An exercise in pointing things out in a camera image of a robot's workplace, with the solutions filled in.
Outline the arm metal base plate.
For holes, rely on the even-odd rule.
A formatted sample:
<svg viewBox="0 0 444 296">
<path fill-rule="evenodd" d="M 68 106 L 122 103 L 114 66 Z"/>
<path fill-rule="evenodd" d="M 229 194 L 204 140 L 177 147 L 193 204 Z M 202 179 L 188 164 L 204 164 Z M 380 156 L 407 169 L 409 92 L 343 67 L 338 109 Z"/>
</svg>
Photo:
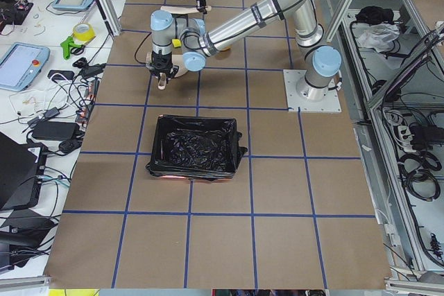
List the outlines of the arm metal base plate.
<svg viewBox="0 0 444 296">
<path fill-rule="evenodd" d="M 335 82 L 324 88 L 314 88 L 305 81 L 306 70 L 284 69 L 284 85 L 289 112 L 341 113 L 341 104 Z"/>
</svg>

